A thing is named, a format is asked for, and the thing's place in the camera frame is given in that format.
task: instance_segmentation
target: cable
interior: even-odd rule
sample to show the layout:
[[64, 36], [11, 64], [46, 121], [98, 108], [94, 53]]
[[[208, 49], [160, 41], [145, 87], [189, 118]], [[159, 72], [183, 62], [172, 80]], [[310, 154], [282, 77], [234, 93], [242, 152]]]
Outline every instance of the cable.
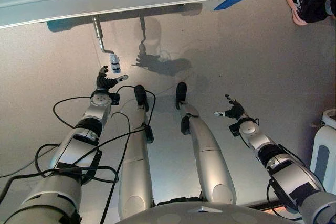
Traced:
[[[108, 169], [108, 170], [111, 170], [115, 174], [114, 180], [106, 180], [106, 179], [91, 177], [91, 176], [88, 176], [86, 174], [79, 174], [79, 173], [74, 172], [74, 171], [77, 171], [77, 170], [99, 170], [99, 169]], [[46, 174], [46, 173], [50, 173], [50, 172], [59, 173], [59, 174], [61, 174], [61, 173], [74, 174], [74, 175], [79, 175], [79, 176], [83, 176], [83, 177], [89, 177], [91, 179], [98, 180], [98, 181], [101, 181], [101, 182], [106, 182], [106, 183], [116, 183], [119, 180], [119, 177], [118, 177], [118, 174], [117, 174], [116, 170], [114, 170], [110, 166], [73, 167], [73, 168], [65, 168], [65, 169], [48, 169], [48, 170], [42, 171], [40, 173], [25, 174], [25, 175], [16, 175], [16, 176], [13, 176], [13, 177], [9, 178], [9, 180], [7, 181], [4, 189], [2, 190], [2, 192], [0, 194], [0, 204], [4, 200], [6, 194], [8, 193], [8, 190], [9, 190], [9, 188], [10, 188], [10, 186], [11, 186], [11, 184], [12, 184], [12, 182], [14, 180], [16, 180], [16, 179], [23, 179], [23, 178], [37, 177], [37, 176], [40, 176], [41, 174]]]
[[242, 141], [244, 142], [244, 144], [245, 144], [248, 148], [250, 148], [250, 146], [248, 146], [248, 144], [247, 144], [247, 143], [245, 142], [245, 140], [243, 139], [242, 135], [239, 134], [239, 136], [240, 136], [240, 138], [242, 139]]
[[143, 129], [141, 129], [141, 130], [132, 131], [132, 132], [130, 132], [130, 133], [125, 133], [125, 134], [122, 134], [122, 135], [117, 136], [117, 137], [115, 137], [115, 138], [112, 138], [112, 139], [110, 139], [110, 140], [108, 140], [108, 141], [106, 141], [106, 142], [104, 142], [104, 143], [102, 143], [102, 144], [100, 144], [100, 145], [97, 145], [95, 148], [93, 148], [93, 149], [91, 149], [90, 151], [86, 152], [83, 156], [81, 156], [79, 159], [77, 159], [74, 163], [72, 163], [72, 165], [76, 165], [79, 161], [81, 161], [81, 160], [82, 160], [83, 158], [85, 158], [86, 156], [90, 155], [92, 152], [94, 152], [94, 151], [97, 150], [98, 148], [100, 148], [100, 147], [102, 147], [102, 146], [104, 146], [104, 145], [106, 145], [106, 144], [108, 144], [108, 143], [110, 143], [110, 142], [112, 142], [112, 141], [114, 141], [114, 140], [117, 140], [117, 139], [119, 139], [119, 138], [121, 138], [121, 137], [123, 137], [123, 136], [131, 135], [131, 134], [133, 134], [133, 133], [141, 132], [141, 131], [144, 131], [144, 130], [145, 130], [145, 129], [143, 128]]
[[[38, 156], [38, 158], [42, 157], [43, 155], [47, 154], [48, 152], [52, 151], [54, 148], [56, 148], [56, 146], [54, 146], [53, 148], [43, 152], [41, 155]], [[32, 161], [30, 161], [28, 164], [24, 165], [23, 167], [21, 167], [20, 169], [12, 172], [12, 173], [9, 173], [9, 174], [6, 174], [6, 175], [1, 175], [0, 178], [5, 178], [5, 177], [9, 177], [9, 176], [12, 176], [16, 173], [19, 173], [21, 172], [22, 170], [26, 169], [28, 166], [30, 166], [32, 163], [34, 163], [35, 159], [33, 159]]]
[[75, 127], [72, 126], [71, 124], [67, 123], [66, 121], [64, 121], [55, 111], [55, 108], [57, 105], [59, 105], [60, 103], [62, 102], [65, 102], [65, 101], [69, 101], [69, 100], [74, 100], [74, 99], [80, 99], [80, 98], [91, 98], [91, 97], [72, 97], [72, 98], [67, 98], [67, 99], [64, 99], [64, 100], [61, 100], [59, 102], [56, 102], [55, 105], [53, 106], [53, 113], [55, 115], [55, 117], [57, 117], [58, 120], [60, 120], [63, 124], [65, 124], [66, 126], [69, 126], [70, 128], [74, 129]]
[[269, 208], [275, 213], [275, 215], [277, 215], [277, 216], [279, 216], [279, 217], [282, 217], [282, 218], [284, 218], [284, 219], [287, 219], [287, 220], [293, 220], [293, 221], [302, 220], [301, 217], [299, 217], [299, 218], [293, 218], [293, 219], [291, 219], [291, 218], [286, 218], [286, 217], [280, 215], [278, 212], [275, 211], [275, 209], [273, 208], [273, 206], [271, 205], [271, 202], [270, 202], [270, 200], [269, 200], [269, 195], [268, 195], [268, 194], [269, 194], [269, 188], [270, 188], [270, 186], [271, 186], [271, 184], [268, 183], [268, 186], [267, 186], [267, 189], [266, 189], [266, 198], [267, 198], [267, 203], [268, 203]]
[[[130, 86], [130, 85], [124, 85], [124, 86], [121, 86], [118, 90], [117, 90], [117, 94], [119, 93], [119, 91], [122, 89], [122, 88], [135, 88], [135, 86]], [[153, 115], [153, 111], [154, 111], [154, 107], [155, 107], [155, 103], [156, 103], [156, 96], [154, 93], [152, 93], [151, 91], [148, 91], [145, 89], [145, 91], [149, 94], [151, 94], [153, 97], [154, 97], [154, 102], [153, 102], [153, 106], [152, 106], [152, 110], [151, 110], [151, 114], [149, 116], [149, 120], [148, 120], [148, 125], [150, 124], [151, 120], [152, 120], [152, 115]]]
[[44, 175], [40, 169], [40, 167], [38, 166], [38, 154], [40, 153], [40, 151], [44, 148], [44, 147], [47, 147], [47, 146], [54, 146], [54, 147], [58, 147], [59, 144], [44, 144], [42, 145], [38, 150], [37, 152], [35, 153], [35, 159], [34, 159], [34, 162], [35, 162], [35, 167], [36, 167], [36, 170], [41, 174], [42, 178], [45, 178], [46, 175]]
[[302, 161], [302, 159], [300, 159], [297, 155], [295, 155], [293, 152], [291, 152], [290, 150], [288, 150], [286, 147], [284, 147], [282, 144], [278, 144], [278, 146], [283, 149], [285, 152], [287, 152], [288, 154], [292, 155], [293, 157], [295, 157], [298, 161], [300, 161], [303, 166], [305, 167], [305, 163]]
[[[128, 122], [128, 131], [129, 133], [131, 132], [131, 126], [130, 126], [130, 120], [128, 118], [128, 116], [126, 116], [125, 114], [121, 113], [121, 112], [116, 112], [116, 113], [113, 113], [112, 116], [114, 114], [122, 114], [126, 117], [127, 119], [127, 122]], [[121, 165], [122, 165], [122, 162], [124, 161], [124, 158], [125, 158], [125, 153], [126, 153], [126, 148], [127, 148], [127, 144], [128, 144], [128, 140], [130, 139], [130, 135], [128, 135], [127, 137], [127, 140], [126, 140], [126, 143], [125, 143], [125, 147], [124, 147], [124, 151], [122, 153], [122, 157], [120, 159], [120, 162], [119, 162], [119, 165], [118, 165], [118, 169], [117, 169], [117, 174], [119, 175], [119, 171], [120, 171], [120, 168], [121, 168]], [[106, 218], [106, 214], [107, 214], [107, 211], [109, 210], [109, 206], [110, 206], [110, 202], [111, 202], [111, 198], [112, 198], [112, 194], [113, 194], [113, 191], [114, 191], [114, 187], [116, 186], [115, 185], [116, 183], [113, 183], [112, 187], [111, 187], [111, 190], [110, 190], [110, 194], [107, 198], [107, 201], [106, 201], [106, 204], [105, 204], [105, 207], [104, 207], [104, 211], [103, 211], [103, 215], [101, 216], [101, 219], [100, 219], [100, 224], [103, 224], [105, 222], [105, 218]]]

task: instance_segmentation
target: floor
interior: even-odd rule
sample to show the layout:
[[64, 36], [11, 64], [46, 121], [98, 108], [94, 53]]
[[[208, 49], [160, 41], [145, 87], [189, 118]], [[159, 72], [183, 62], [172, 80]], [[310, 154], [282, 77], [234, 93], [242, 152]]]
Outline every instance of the floor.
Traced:
[[[174, 106], [175, 87], [188, 85], [187, 100], [200, 112], [215, 135], [230, 169], [237, 203], [263, 202], [268, 175], [244, 144], [234, 138], [214, 111], [230, 108], [224, 94], [241, 102], [261, 129], [274, 141], [297, 153], [307, 163], [315, 128], [322, 112], [335, 106], [335, 21], [305, 27], [291, 19], [286, 0], [244, 0], [231, 8], [208, 12], [195, 8], [167, 14], [166, 9], [145, 16], [148, 58], [136, 60], [142, 31], [139, 18], [103, 22], [104, 43], [121, 59], [123, 84], [142, 84], [157, 96], [153, 113], [154, 143], [148, 145], [155, 202], [198, 196], [190, 136], [180, 132]], [[92, 24], [52, 33], [45, 23], [0, 30], [0, 132], [1, 175], [31, 161], [38, 146], [59, 143], [69, 128], [52, 114], [61, 99], [89, 95], [100, 66], [108, 55], [98, 46]], [[131, 116], [135, 100], [131, 89], [121, 91], [120, 106]], [[58, 107], [69, 123], [76, 121], [88, 100], [69, 101]], [[127, 132], [126, 120], [116, 115], [106, 125], [101, 141]], [[101, 165], [117, 167], [125, 139], [102, 149]], [[41, 158], [47, 167], [51, 155]], [[24, 172], [34, 172], [34, 166]], [[111, 178], [109, 173], [97, 173]], [[6, 178], [0, 179], [3, 188]], [[14, 182], [0, 207], [4, 221], [22, 202], [38, 178]], [[118, 185], [107, 222], [118, 217]], [[82, 223], [97, 223], [110, 185], [83, 186]]]

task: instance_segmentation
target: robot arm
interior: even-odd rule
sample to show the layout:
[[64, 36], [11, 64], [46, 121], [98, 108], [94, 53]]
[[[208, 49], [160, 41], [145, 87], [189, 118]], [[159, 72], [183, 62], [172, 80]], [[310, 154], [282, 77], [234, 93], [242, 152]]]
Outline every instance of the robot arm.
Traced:
[[234, 136], [241, 136], [271, 177], [269, 183], [279, 200], [302, 215], [306, 224], [334, 223], [336, 196], [326, 193], [323, 185], [304, 164], [294, 159], [270, 137], [260, 131], [256, 121], [243, 107], [228, 95], [233, 107], [218, 116], [235, 118], [238, 122], [229, 128]]
[[119, 95], [109, 93], [109, 89], [128, 77], [107, 79], [106, 72], [107, 66], [100, 69], [97, 88], [91, 95], [89, 107], [52, 158], [50, 168], [62, 172], [51, 173], [42, 179], [17, 211], [7, 219], [7, 224], [80, 223], [78, 211], [81, 201], [81, 185], [90, 181], [96, 170], [79, 169], [85, 177], [80, 173], [65, 171], [73, 168], [74, 165], [75, 167], [95, 168], [99, 164], [102, 155], [100, 150], [96, 150], [77, 163], [76, 161], [98, 145], [111, 106], [119, 103]]

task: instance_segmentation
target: orange sole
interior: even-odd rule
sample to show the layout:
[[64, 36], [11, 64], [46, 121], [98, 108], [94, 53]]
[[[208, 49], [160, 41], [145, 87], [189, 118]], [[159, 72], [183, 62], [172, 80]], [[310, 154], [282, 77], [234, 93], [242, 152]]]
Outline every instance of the orange sole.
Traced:
[[293, 17], [293, 21], [295, 24], [297, 24], [298, 26], [305, 26], [307, 25], [307, 22], [305, 22], [304, 20], [302, 20], [298, 13], [297, 13], [297, 7], [294, 3], [293, 0], [287, 0], [287, 3], [289, 5], [289, 7], [292, 9], [292, 17]]

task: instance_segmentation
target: blue label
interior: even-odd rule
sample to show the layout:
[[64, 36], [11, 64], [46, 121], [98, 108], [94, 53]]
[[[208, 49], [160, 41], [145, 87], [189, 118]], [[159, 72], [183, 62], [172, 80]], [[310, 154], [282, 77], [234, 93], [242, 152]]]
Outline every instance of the blue label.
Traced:
[[224, 0], [214, 10], [223, 10], [223, 9], [229, 8], [230, 6], [238, 3], [239, 1], [241, 1], [241, 0]]

